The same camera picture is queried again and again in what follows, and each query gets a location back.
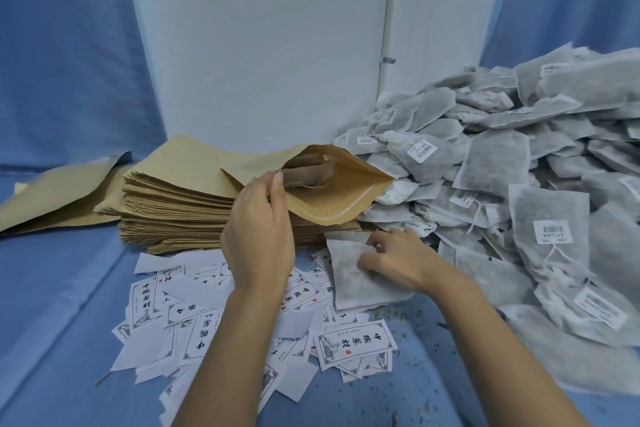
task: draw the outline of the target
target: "pile of paper cards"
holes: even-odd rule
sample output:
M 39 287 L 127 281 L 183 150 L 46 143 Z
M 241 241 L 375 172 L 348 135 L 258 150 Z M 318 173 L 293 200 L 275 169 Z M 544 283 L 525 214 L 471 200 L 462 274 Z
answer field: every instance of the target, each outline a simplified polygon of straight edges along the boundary
M 396 342 L 387 324 L 364 312 L 338 312 L 326 250 L 310 272 L 289 276 L 269 347 L 259 409 L 274 391 L 299 401 L 320 369 L 338 368 L 343 382 L 392 370 Z M 216 333 L 234 279 L 221 250 L 170 258 L 141 254 L 125 320 L 113 329 L 124 344 L 111 371 L 136 369 L 136 384 L 158 376 L 173 381 L 160 395 L 169 426 Z
M 129 169 L 120 192 L 109 195 L 95 212 L 122 217 L 124 243 L 138 243 L 149 253 L 217 248 L 243 188 L 222 167 L 248 157 L 176 135 Z M 321 240 L 324 231 L 360 229 L 355 220 L 324 227 L 293 213 L 291 224 L 299 245 Z

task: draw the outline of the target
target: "person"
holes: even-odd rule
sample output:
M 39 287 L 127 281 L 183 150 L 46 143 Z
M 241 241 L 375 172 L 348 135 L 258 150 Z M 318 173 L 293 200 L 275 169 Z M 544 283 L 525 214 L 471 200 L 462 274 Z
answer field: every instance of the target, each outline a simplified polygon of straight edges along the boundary
M 374 232 L 358 265 L 427 294 L 442 311 L 491 426 L 587 426 L 473 280 L 411 231 Z M 173 422 L 255 424 L 264 363 L 287 278 L 293 232 L 281 172 L 254 178 L 233 204 L 221 247 L 236 288 Z

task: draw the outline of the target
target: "white panel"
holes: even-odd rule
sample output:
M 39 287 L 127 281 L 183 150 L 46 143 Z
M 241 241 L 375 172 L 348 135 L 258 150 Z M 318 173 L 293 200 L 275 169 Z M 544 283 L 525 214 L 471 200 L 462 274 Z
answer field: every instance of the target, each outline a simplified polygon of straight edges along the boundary
M 372 108 L 387 0 L 134 0 L 169 136 L 249 153 Z
M 380 91 L 420 90 L 480 61 L 494 0 L 389 0 Z

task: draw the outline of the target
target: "person's right hand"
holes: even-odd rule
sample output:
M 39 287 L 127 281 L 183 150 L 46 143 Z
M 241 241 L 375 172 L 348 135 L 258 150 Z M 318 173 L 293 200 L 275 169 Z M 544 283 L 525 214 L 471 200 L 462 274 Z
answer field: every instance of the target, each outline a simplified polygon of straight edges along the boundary
M 367 244 L 378 251 L 363 253 L 358 267 L 380 273 L 411 291 L 432 295 L 444 276 L 456 270 L 410 230 L 378 230 Z

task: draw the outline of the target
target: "blue table surface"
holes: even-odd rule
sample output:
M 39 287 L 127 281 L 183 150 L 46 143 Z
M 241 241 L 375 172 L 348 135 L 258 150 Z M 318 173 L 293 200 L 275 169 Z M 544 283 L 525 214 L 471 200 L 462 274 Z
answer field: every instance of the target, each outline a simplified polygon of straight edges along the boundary
M 0 176 L 0 199 L 10 194 L 9 184 L 12 187 L 17 180 L 25 176 Z M 50 309 L 47 301 L 67 297 L 69 284 L 78 287 L 76 276 L 86 274 L 87 264 L 104 273 L 87 291 L 76 315 L 44 345 L 41 358 L 0 412 L 1 427 L 160 425 L 163 407 L 158 396 L 169 379 L 134 385 L 130 370 L 113 373 L 97 385 L 122 347 L 111 329 L 124 318 L 140 253 L 117 243 L 115 236 L 116 228 L 108 225 L 0 239 L 5 272 L 0 307 L 12 311 L 2 319 L 2 360 L 20 363 L 20 350 L 11 348 L 17 341 L 11 328 L 26 330 L 25 324 Z M 296 266 L 308 269 L 312 252 L 299 250 Z M 34 304 L 27 300 L 36 283 L 33 277 L 43 273 L 48 286 L 39 285 Z M 91 281 L 81 285 L 89 287 Z M 335 369 L 318 372 L 299 404 L 274 394 L 257 425 L 486 425 L 451 334 L 441 326 L 444 319 L 429 298 L 416 295 L 377 309 L 371 317 L 386 319 L 396 338 L 399 350 L 394 353 L 393 372 L 348 384 Z M 640 417 L 638 398 L 569 395 L 596 426 L 633 426 Z

